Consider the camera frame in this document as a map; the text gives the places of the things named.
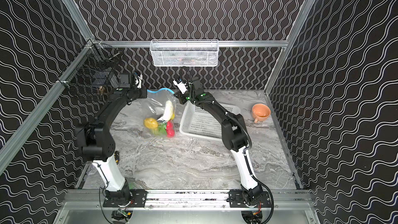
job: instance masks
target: marble surface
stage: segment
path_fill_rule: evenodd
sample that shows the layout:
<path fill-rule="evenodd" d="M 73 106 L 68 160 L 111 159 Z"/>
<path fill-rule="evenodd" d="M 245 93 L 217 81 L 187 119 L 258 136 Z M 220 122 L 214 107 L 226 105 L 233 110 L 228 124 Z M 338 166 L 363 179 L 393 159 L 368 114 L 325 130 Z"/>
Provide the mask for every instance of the marble surface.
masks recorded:
<path fill-rule="evenodd" d="M 273 121 L 254 123 L 251 108 L 266 103 L 261 91 L 210 91 L 220 103 L 240 107 L 253 148 L 249 151 L 256 176 L 271 189 L 296 189 Z M 134 187 L 144 189 L 240 189 L 240 176 L 230 151 L 222 142 L 191 138 L 179 133 L 185 105 L 177 103 L 176 136 L 159 138 L 143 129 L 141 106 L 146 99 L 122 109 L 111 127 L 120 152 L 118 167 Z M 95 168 L 88 172 L 85 189 L 103 186 Z"/>

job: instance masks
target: cup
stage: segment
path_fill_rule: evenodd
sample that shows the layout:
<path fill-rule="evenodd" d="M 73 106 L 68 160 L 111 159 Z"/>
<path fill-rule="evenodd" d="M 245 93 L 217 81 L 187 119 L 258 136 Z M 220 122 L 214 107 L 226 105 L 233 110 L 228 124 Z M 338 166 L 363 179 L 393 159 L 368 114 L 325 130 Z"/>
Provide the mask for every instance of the cup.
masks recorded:
<path fill-rule="evenodd" d="M 251 109 L 251 115 L 254 118 L 254 123 L 266 120 L 270 114 L 270 108 L 264 104 L 255 104 Z"/>

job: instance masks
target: black wire basket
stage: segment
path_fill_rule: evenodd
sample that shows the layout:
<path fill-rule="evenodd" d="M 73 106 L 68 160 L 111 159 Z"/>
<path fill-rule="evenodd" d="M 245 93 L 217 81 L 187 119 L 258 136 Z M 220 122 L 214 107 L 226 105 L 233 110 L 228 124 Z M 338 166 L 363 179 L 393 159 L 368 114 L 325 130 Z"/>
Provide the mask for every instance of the black wire basket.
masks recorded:
<path fill-rule="evenodd" d="M 104 44 L 95 44 L 64 84 L 72 97 L 84 101 L 106 101 L 119 85 L 115 75 L 121 52 Z"/>

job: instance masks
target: white plastic basket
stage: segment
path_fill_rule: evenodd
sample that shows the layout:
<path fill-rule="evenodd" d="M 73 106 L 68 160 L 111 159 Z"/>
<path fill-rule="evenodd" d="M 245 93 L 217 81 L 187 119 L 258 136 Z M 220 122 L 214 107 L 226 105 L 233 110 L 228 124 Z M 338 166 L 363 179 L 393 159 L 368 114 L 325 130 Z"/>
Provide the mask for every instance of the white plastic basket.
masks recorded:
<path fill-rule="evenodd" d="M 218 40 L 152 40 L 149 51 L 156 67 L 218 65 Z"/>
<path fill-rule="evenodd" d="M 240 114 L 240 108 L 237 106 L 221 105 L 233 114 Z M 220 123 L 210 113 L 191 102 L 187 102 L 182 114 L 180 132 L 193 138 L 222 141 Z"/>

